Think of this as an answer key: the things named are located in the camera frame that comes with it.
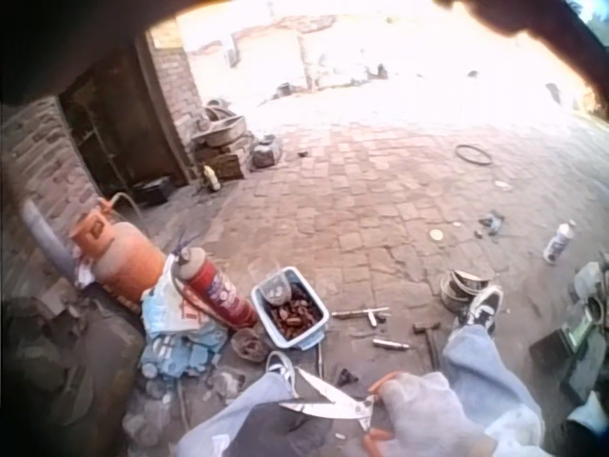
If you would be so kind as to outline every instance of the hand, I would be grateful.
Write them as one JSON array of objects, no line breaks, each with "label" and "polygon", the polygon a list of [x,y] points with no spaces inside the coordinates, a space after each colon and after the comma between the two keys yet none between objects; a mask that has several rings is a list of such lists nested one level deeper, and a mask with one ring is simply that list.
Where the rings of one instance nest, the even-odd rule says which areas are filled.
[{"label": "hand", "polygon": [[384,456],[492,454],[495,443],[465,417],[457,394],[442,374],[403,373],[384,383],[380,394],[395,429],[394,440],[378,443]]},{"label": "hand", "polygon": [[324,445],[331,428],[330,419],[265,403],[251,410],[224,457],[306,457]]}]

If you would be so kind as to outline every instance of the aerosol can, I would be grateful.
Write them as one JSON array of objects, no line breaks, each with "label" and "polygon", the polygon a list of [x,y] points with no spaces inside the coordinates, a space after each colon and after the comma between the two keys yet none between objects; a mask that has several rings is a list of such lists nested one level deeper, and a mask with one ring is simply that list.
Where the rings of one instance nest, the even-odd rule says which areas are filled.
[{"label": "aerosol can", "polygon": [[546,246],[543,250],[543,259],[545,259],[548,264],[556,264],[556,261],[562,252],[566,249],[569,242],[575,236],[575,226],[576,223],[572,220],[566,224],[560,224],[556,235],[550,240],[548,246]]}]

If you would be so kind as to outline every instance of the shoe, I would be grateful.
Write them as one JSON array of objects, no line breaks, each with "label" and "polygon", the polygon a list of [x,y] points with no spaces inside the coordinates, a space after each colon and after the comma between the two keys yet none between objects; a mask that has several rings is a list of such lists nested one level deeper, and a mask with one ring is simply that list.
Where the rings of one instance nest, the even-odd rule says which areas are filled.
[{"label": "shoe", "polygon": [[292,386],[292,390],[296,386],[296,372],[294,365],[289,358],[279,350],[273,350],[266,358],[266,372],[277,373],[285,378]]},{"label": "shoe", "polygon": [[489,286],[479,292],[474,298],[465,324],[467,326],[483,326],[489,334],[495,330],[495,320],[503,305],[503,289],[499,286]]}]

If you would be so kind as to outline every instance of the paved ground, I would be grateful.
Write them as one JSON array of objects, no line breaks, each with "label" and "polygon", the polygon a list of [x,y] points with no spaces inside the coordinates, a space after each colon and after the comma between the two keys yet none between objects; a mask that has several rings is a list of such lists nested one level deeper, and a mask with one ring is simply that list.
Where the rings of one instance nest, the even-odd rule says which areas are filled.
[{"label": "paved ground", "polygon": [[[394,363],[429,370],[411,327],[431,318],[450,326],[438,300],[448,268],[493,277],[506,291],[497,345],[552,424],[561,413],[543,392],[548,382],[556,391],[557,381],[535,371],[527,348],[560,322],[574,269],[609,248],[609,129],[558,110],[542,91],[506,89],[501,97],[483,81],[408,87],[379,82],[250,113],[256,131],[282,139],[282,163],[223,189],[217,210],[193,204],[183,189],[171,204],[182,215],[171,224],[167,208],[149,215],[162,222],[157,240],[183,223],[192,233],[209,226],[202,246],[243,293],[254,283],[248,265],[270,255],[297,267],[331,309],[391,307],[379,333],[413,343],[411,353],[387,359],[358,338],[364,321],[332,323],[325,344],[328,369],[349,366],[370,380]],[[454,155],[459,143],[485,149],[494,165],[463,162]],[[298,157],[302,150],[308,157]],[[505,215],[505,225],[493,239],[476,239],[477,219],[490,209]],[[548,267],[541,251],[568,219],[578,236]],[[431,229],[443,240],[434,242]]]}]

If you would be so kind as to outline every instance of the red fire extinguisher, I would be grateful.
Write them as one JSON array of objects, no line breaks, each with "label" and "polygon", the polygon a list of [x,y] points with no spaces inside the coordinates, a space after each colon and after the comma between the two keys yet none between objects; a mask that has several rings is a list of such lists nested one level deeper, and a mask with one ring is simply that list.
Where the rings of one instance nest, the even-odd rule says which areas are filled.
[{"label": "red fire extinguisher", "polygon": [[177,276],[233,327],[253,327],[258,322],[254,307],[213,265],[202,248],[182,249],[178,257]]}]

